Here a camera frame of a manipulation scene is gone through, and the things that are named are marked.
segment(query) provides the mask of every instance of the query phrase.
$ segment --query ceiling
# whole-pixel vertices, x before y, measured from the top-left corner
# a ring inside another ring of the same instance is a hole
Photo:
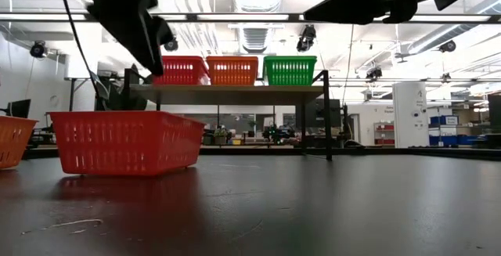
[[[262,3],[271,0],[244,0],[253,3]],[[302,13],[309,7],[322,0],[278,0],[280,13]],[[484,0],[459,0],[441,12],[451,14],[468,13]],[[72,10],[85,9],[85,0],[69,0]],[[62,0],[0,0],[0,11],[13,12],[62,12]],[[236,6],[235,0],[160,0],[159,7],[154,12],[162,13],[232,13],[246,11],[245,6]],[[418,13],[440,13],[432,1],[422,2]],[[9,28],[7,23],[0,23],[0,30]],[[173,23],[171,25],[178,36],[179,50],[163,54],[202,55],[209,54],[247,54],[243,49],[242,24],[228,23]],[[300,55],[296,50],[298,35],[304,24],[274,23],[245,25],[245,28],[258,26],[266,37],[264,54],[271,55]],[[370,24],[366,26],[352,26],[349,24],[315,24],[317,39],[312,49],[303,55],[315,55],[318,62],[316,70],[328,69],[335,78],[364,78],[367,69],[379,66],[383,70],[383,78],[439,78],[445,72],[450,72],[453,78],[497,78],[497,70],[501,72],[501,63],[498,55],[501,38],[500,25],[481,25],[465,34],[454,38],[458,45],[455,52],[440,53],[434,49],[416,56],[401,59],[395,58],[395,53],[405,53],[406,47],[433,31],[441,28],[437,24]],[[58,49],[67,54],[77,53],[69,24],[65,23],[11,23],[10,31],[15,38],[30,43],[43,37],[48,47]],[[135,60],[121,45],[103,30],[90,31],[82,29],[80,34],[101,34],[103,43],[100,44],[99,68],[105,70],[123,70]],[[362,92],[381,93],[391,91],[391,82],[365,84],[363,82],[348,82],[346,98],[363,99]],[[341,97],[344,90],[344,81],[333,82],[340,88],[332,88],[336,97]],[[442,85],[430,83],[430,93],[438,98],[450,92],[464,91],[467,83]]]

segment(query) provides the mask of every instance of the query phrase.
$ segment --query basket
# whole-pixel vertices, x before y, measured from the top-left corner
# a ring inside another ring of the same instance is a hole
[[[0,116],[0,169],[17,166],[37,121]]]
[[[269,85],[312,85],[316,56],[265,56]]]
[[[204,124],[161,111],[52,112],[67,174],[159,175],[196,163]]]
[[[256,56],[208,56],[211,85],[253,86],[258,76]]]
[[[207,85],[209,72],[199,56],[162,56],[164,75],[153,79],[154,85]]]

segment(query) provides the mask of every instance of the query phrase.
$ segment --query table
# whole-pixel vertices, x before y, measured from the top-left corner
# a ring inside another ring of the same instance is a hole
[[[301,141],[306,141],[306,103],[324,95],[324,118],[326,126],[326,159],[332,161],[330,101],[329,101],[329,71],[321,71],[313,80],[312,86],[217,86],[217,85],[133,85],[130,83],[132,74],[143,78],[133,69],[125,69],[124,106],[127,106],[131,92],[135,92],[144,99],[157,105],[160,110],[162,104],[187,105],[217,105],[219,126],[220,105],[295,105],[301,107]],[[322,86],[313,86],[317,81]],[[303,153],[306,153],[306,143],[302,143]]]
[[[438,157],[201,156],[158,178],[82,178],[58,159],[31,160],[0,171],[0,246],[5,256],[499,255],[499,188],[500,163]],[[102,222],[50,227],[89,219]]]

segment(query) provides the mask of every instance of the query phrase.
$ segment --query orange basket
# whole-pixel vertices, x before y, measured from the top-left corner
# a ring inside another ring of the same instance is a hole
[[[36,123],[35,120],[0,116],[0,169],[20,163]]]
[[[67,174],[159,175],[196,163],[204,123],[161,111],[52,112]]]
[[[209,72],[199,56],[162,56],[164,75],[153,79],[154,85],[207,85]]]
[[[254,85],[258,76],[256,56],[208,56],[211,85]]]

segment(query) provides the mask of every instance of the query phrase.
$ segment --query blue bin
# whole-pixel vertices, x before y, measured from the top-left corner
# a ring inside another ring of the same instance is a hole
[[[457,144],[464,146],[471,146],[474,143],[474,140],[477,139],[476,135],[458,135],[457,136]]]
[[[438,125],[440,124],[440,117],[439,116],[433,116],[430,118],[430,124],[433,125]]]
[[[430,146],[438,146],[438,142],[440,142],[440,137],[431,136],[430,135]],[[458,144],[456,135],[443,135],[442,142],[444,146],[454,146]]]

